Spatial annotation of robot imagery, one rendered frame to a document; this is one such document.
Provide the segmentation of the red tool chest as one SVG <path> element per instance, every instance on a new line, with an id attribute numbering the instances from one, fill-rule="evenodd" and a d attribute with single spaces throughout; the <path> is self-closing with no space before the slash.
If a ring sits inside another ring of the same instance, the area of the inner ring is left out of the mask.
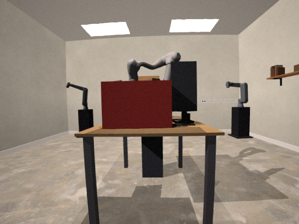
<path id="1" fill-rule="evenodd" d="M 101 82 L 102 129 L 172 128 L 172 81 Z"/>

